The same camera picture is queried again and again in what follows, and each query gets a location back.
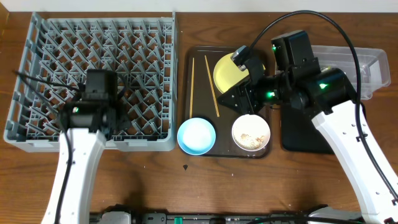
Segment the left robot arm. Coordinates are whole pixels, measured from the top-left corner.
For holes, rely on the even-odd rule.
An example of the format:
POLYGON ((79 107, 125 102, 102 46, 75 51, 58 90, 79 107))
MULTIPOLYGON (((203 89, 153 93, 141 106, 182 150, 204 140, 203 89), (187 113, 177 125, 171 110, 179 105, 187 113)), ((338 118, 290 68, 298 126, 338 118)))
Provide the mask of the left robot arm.
POLYGON ((121 103, 126 89, 122 75, 90 69, 76 97, 59 112, 59 158, 42 223, 89 222, 96 171, 106 142, 131 127, 121 103))

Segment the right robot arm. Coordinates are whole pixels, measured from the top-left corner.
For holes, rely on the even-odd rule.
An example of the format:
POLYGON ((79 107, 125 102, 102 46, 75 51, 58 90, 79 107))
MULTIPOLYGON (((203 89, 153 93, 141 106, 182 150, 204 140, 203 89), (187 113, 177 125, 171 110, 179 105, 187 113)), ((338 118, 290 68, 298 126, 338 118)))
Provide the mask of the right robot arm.
POLYGON ((279 73, 265 76, 261 61, 248 47, 241 47, 231 60, 247 70, 249 78, 219 96, 218 103, 239 114, 255 114, 267 104, 288 104, 301 111, 335 153, 363 220, 396 223, 397 174, 366 122, 360 87, 339 68, 322 70, 303 30, 274 37, 271 44, 279 73))

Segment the white bowl with food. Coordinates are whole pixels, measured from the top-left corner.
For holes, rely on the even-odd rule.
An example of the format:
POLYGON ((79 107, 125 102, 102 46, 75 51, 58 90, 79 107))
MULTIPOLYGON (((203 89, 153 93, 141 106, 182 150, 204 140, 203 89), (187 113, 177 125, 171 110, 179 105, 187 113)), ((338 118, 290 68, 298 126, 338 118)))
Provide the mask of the white bowl with food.
POLYGON ((268 122, 255 114, 238 117, 232 125, 231 135, 235 144, 249 152, 264 149, 271 140, 268 122))

